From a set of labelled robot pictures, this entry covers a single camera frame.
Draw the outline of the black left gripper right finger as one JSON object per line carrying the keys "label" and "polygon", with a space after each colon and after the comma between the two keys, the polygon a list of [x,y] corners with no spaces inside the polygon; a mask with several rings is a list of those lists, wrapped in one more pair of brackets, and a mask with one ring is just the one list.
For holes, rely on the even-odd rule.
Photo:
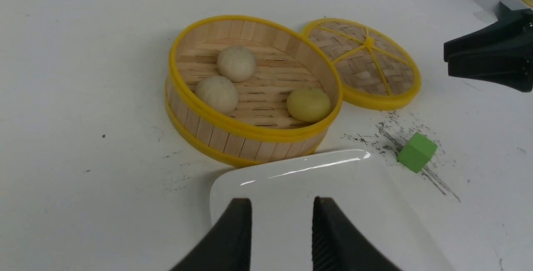
{"label": "black left gripper right finger", "polygon": [[312,216],[314,271],[399,271],[329,197],[315,197]]}

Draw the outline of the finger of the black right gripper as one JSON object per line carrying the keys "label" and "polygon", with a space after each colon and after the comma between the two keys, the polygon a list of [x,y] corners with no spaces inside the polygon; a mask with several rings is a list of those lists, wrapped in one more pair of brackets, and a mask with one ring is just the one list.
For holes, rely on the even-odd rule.
{"label": "finger of the black right gripper", "polygon": [[475,55],[531,55],[532,16],[532,11],[511,11],[481,30],[447,41],[444,61]]}
{"label": "finger of the black right gripper", "polygon": [[448,53],[448,75],[532,91],[532,51]]}

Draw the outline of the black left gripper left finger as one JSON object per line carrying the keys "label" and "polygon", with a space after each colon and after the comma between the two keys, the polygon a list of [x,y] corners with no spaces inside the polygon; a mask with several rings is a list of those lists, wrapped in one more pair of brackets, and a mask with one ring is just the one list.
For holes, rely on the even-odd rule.
{"label": "black left gripper left finger", "polygon": [[252,203],[232,199],[206,236],[172,271],[249,271]]}

